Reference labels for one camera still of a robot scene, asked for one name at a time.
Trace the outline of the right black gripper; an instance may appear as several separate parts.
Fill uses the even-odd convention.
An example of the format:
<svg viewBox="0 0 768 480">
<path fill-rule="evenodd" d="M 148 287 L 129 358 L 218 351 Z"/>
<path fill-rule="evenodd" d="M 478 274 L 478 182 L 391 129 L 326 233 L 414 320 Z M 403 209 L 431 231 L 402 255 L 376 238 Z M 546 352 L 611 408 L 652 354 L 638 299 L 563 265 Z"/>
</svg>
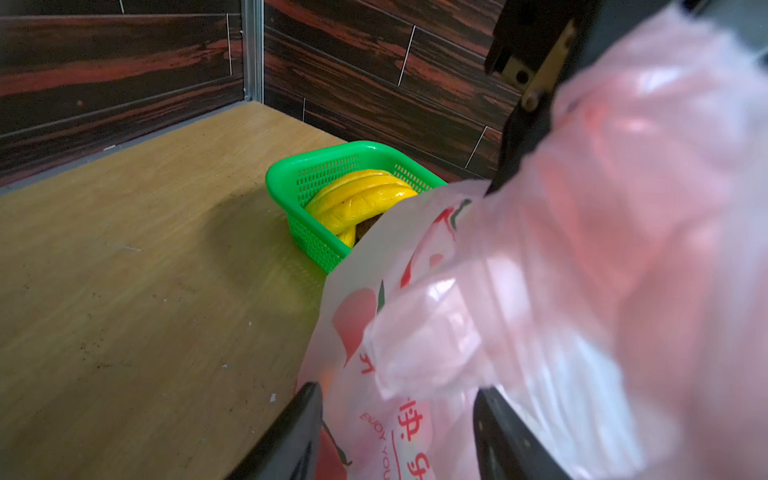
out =
<svg viewBox="0 0 768 480">
<path fill-rule="evenodd" d="M 616 40 L 667 6 L 666 1 L 508 1 L 485 60 L 521 98 L 502 129 L 499 167 L 488 194 L 519 171 L 523 157 L 549 133 L 559 84 L 594 62 Z"/>
</svg>

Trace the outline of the pink printed plastic bag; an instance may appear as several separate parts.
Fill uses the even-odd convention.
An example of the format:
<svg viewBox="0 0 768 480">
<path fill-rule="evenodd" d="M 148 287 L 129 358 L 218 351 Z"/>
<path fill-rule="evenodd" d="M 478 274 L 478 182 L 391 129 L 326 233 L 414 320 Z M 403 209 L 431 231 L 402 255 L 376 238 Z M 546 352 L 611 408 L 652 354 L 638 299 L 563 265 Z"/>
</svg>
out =
<svg viewBox="0 0 768 480">
<path fill-rule="evenodd" d="M 767 475 L 767 70 L 667 7 L 498 191 L 405 200 L 328 276 L 319 479 L 475 479 L 499 393 L 572 479 Z"/>
</svg>

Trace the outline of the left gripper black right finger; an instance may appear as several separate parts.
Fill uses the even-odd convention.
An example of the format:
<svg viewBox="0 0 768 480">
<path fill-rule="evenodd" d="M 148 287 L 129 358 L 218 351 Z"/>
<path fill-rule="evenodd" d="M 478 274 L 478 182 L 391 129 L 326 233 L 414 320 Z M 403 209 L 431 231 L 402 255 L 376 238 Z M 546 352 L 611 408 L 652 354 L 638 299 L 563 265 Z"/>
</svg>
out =
<svg viewBox="0 0 768 480">
<path fill-rule="evenodd" d="M 496 388 L 478 391 L 473 426 L 482 480 L 570 479 Z"/>
</svg>

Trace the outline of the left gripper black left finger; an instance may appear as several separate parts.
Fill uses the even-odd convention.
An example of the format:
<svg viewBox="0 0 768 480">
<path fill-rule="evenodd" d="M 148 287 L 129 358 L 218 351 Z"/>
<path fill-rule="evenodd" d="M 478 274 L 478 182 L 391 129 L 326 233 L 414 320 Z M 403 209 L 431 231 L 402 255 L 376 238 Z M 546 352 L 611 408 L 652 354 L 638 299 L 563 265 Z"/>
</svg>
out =
<svg viewBox="0 0 768 480">
<path fill-rule="evenodd" d="M 321 420 L 321 387 L 305 383 L 226 479 L 314 479 Z"/>
</svg>

